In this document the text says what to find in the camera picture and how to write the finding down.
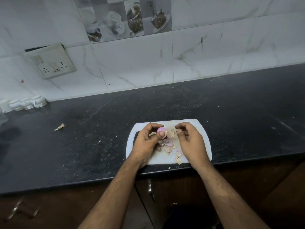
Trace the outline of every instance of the cutting board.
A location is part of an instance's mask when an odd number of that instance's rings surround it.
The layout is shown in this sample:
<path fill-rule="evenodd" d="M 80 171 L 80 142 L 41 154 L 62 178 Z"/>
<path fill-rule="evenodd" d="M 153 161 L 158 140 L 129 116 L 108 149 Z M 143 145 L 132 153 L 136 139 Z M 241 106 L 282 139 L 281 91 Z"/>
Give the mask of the cutting board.
<path fill-rule="evenodd" d="M 207 135 L 204 128 L 202 127 L 202 125 L 199 123 L 199 121 L 197 119 L 185 119 L 185 120 L 176 120 L 176 121 L 158 121 L 158 122 L 154 122 L 154 123 L 164 125 L 164 128 L 166 128 L 166 130 L 169 133 L 174 132 L 173 143 L 177 148 L 174 148 L 173 151 L 170 154 L 165 152 L 165 150 L 164 150 L 165 146 L 161 146 L 161 151 L 158 151 L 158 150 L 154 149 L 151 156 L 150 156 L 150 159 L 148 161 L 148 165 L 174 164 L 174 163 L 176 163 L 175 162 L 176 151 L 180 151 L 182 153 L 182 150 L 181 150 L 179 139 L 178 139 L 177 134 L 176 134 L 175 125 L 177 125 L 178 123 L 187 122 L 187 121 L 190 122 L 192 125 L 194 125 L 195 128 L 202 135 L 204 143 L 206 145 L 206 150 L 207 150 L 208 157 L 209 157 L 210 161 L 212 160 L 212 150 L 211 150 L 211 144 L 210 144 L 208 135 Z M 129 137 L 128 137 L 128 141 L 127 141 L 126 158 L 128 158 L 130 152 L 132 151 L 132 146 L 133 146 L 133 141 L 134 141 L 134 138 L 135 138 L 135 134 L 137 132 L 139 132 L 140 130 L 142 130 L 148 123 L 149 122 L 136 123 L 134 125 L 134 127 L 132 128 L 132 130 L 129 134 Z M 182 159 L 183 163 L 189 163 L 184 155 L 181 157 L 181 159 Z"/>

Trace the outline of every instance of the wall switch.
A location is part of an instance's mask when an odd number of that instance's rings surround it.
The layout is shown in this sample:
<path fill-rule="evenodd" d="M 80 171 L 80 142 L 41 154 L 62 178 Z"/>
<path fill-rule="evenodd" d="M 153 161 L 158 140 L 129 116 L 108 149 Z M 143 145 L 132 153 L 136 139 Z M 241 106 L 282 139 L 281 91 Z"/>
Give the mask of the wall switch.
<path fill-rule="evenodd" d="M 61 43 L 26 53 L 41 71 L 41 77 L 49 79 L 76 71 L 75 66 Z"/>

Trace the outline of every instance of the metal handle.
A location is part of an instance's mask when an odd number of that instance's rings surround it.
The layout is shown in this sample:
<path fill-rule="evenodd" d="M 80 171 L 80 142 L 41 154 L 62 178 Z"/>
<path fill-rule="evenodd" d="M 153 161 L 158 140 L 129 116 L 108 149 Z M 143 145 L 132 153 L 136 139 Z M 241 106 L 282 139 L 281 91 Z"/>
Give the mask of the metal handle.
<path fill-rule="evenodd" d="M 22 200 L 23 199 L 19 200 L 19 202 L 13 208 L 12 213 L 10 214 L 10 216 L 7 217 L 6 221 L 9 221 L 17 211 L 21 212 L 21 213 L 24 213 L 31 218 L 34 218 L 37 215 L 39 210 L 33 210 L 33 209 L 30 209 L 29 206 L 27 206 L 26 204 L 24 204 L 24 203 L 21 204 Z"/>
<path fill-rule="evenodd" d="M 152 203 L 155 203 L 155 196 L 154 196 L 153 191 L 152 191 L 152 181 L 151 181 L 151 179 L 148 179 L 148 194 L 152 198 Z"/>

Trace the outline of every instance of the hand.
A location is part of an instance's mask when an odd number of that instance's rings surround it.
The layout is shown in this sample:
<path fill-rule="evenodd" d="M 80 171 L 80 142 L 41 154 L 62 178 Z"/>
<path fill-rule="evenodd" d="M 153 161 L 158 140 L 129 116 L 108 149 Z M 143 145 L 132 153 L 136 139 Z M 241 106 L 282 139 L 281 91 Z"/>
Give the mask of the hand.
<path fill-rule="evenodd" d="M 139 164 L 139 168 L 143 168 L 147 164 L 149 157 L 153 152 L 153 148 L 165 135 L 164 131 L 160 131 L 157 134 L 149 136 L 149 134 L 156 132 L 160 127 L 163 127 L 163 125 L 149 123 L 139 132 L 132 151 L 128 157 L 137 162 Z"/>
<path fill-rule="evenodd" d="M 182 152 L 191 166 L 198 170 L 201 166 L 210 164 L 204 140 L 198 130 L 189 122 L 177 124 L 175 128 Z"/>

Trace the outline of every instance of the countertop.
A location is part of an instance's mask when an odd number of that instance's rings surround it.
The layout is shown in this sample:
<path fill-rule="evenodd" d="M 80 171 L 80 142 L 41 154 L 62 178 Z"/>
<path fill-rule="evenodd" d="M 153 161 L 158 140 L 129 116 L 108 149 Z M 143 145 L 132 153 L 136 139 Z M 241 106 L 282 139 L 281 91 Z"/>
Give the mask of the countertop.
<path fill-rule="evenodd" d="M 301 64 L 10 112 L 0 126 L 0 194 L 113 178 L 139 122 L 197 119 L 211 142 L 213 164 L 304 154 L 304 87 Z M 67 126 L 54 131 L 61 123 Z M 139 174 L 188 168 L 148 165 Z"/>

